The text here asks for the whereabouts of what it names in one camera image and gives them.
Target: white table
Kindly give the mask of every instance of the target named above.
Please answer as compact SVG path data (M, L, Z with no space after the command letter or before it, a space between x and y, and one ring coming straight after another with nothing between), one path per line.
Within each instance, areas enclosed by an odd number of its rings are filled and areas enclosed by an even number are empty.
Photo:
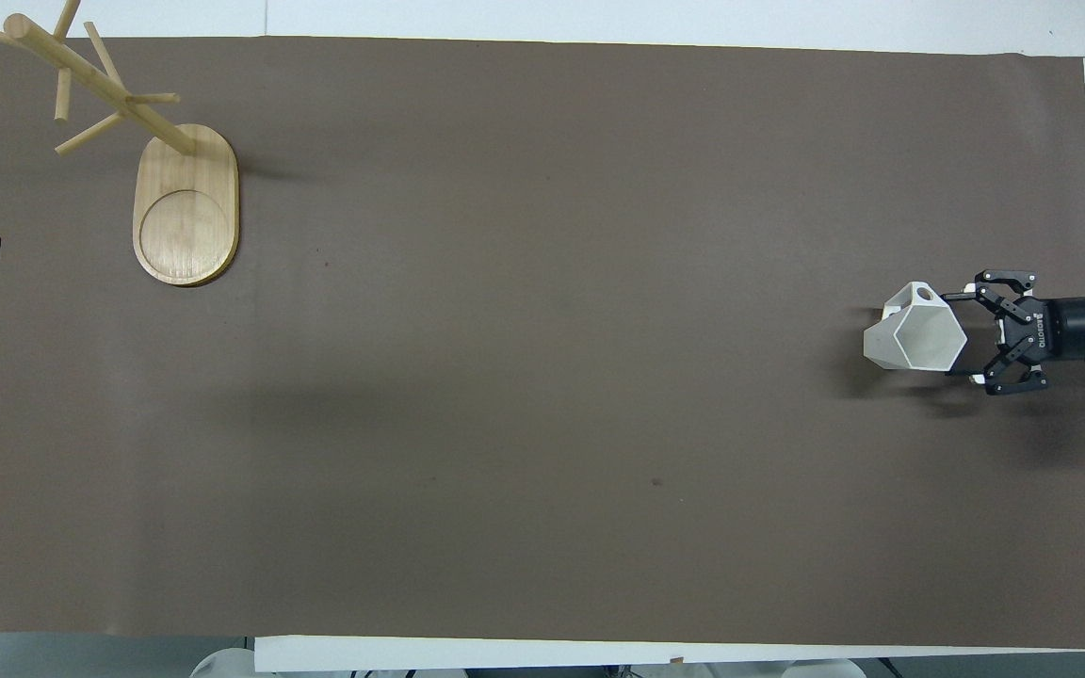
M14 11L54 23L60 9L61 0L0 0L0 23ZM78 18L95 21L104 36L534 39L1085 56L1085 0L88 0ZM77 26L69 35L86 34ZM343 670L1042 651L279 636L257 639L255 664L259 670Z

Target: brown paper sheet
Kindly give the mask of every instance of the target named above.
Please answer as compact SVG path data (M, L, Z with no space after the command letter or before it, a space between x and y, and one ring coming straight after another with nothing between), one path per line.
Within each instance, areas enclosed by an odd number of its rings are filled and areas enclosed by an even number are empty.
M1085 647L1085 368L860 356L911 279L1085 295L1080 61L111 48L241 246L148 278L145 133L58 158L103 105L0 47L0 630Z

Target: hexagonal white cup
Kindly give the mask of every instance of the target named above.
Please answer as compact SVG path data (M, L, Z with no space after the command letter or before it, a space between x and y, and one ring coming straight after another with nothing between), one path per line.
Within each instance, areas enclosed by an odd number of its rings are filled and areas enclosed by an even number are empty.
M947 372L965 346L953 309L926 282L899 289L865 331L865 357L885 369Z

